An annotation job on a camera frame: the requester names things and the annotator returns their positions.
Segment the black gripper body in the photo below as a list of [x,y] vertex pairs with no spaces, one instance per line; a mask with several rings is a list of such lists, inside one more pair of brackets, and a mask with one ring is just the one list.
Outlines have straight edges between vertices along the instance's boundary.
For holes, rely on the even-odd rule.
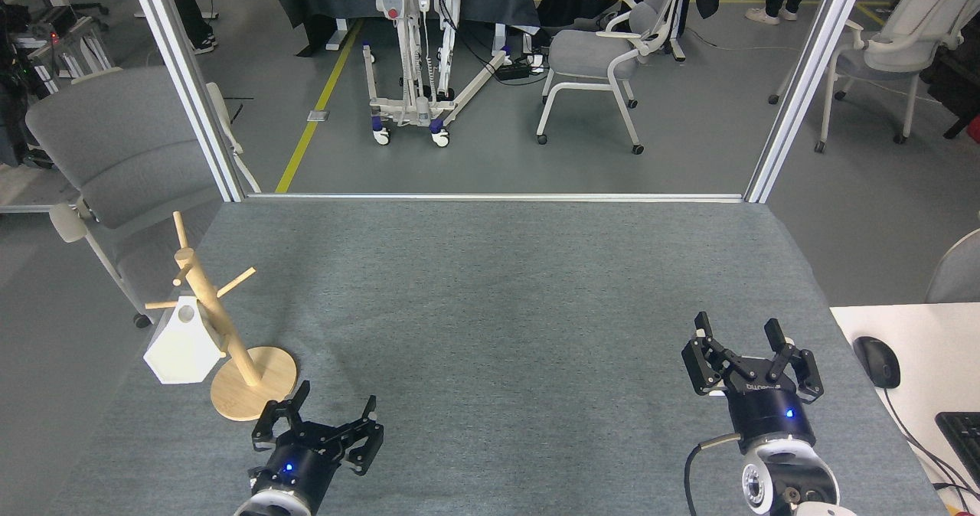
[[316,513],[340,466],[332,426],[304,424],[281,433],[272,456],[249,471],[250,513]]
[[729,377],[724,384],[733,431],[741,436],[738,446],[743,456],[762,439],[793,436],[811,446],[815,444],[815,434],[793,380],[784,377],[776,384],[757,384],[742,377]]

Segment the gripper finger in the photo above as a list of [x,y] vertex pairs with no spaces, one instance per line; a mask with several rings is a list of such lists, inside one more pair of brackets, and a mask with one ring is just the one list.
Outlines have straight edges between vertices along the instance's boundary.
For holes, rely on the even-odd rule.
[[770,318],[766,322],[764,332],[775,355],[769,370],[764,374],[764,380],[770,384],[778,384],[786,377],[785,369],[789,365],[794,370],[798,395],[802,401],[812,403],[818,400],[824,393],[824,388],[811,350],[798,348],[791,338],[785,337],[777,318]]
[[283,417],[287,419],[291,431],[302,425],[303,419],[299,414],[299,409],[308,395],[309,380],[304,380],[293,397],[287,398],[287,400],[269,400],[266,402],[252,432],[252,444],[255,451],[274,449],[273,428],[279,419]]
[[340,461],[356,475],[370,470],[378,450],[383,444],[384,429],[377,422],[377,397],[367,399],[363,414],[357,420],[339,427]]
[[695,317],[695,332],[682,349],[683,362],[696,393],[708,395],[711,391],[724,390],[724,381],[730,375],[728,368],[737,366],[738,357],[714,340],[708,313],[699,312]]

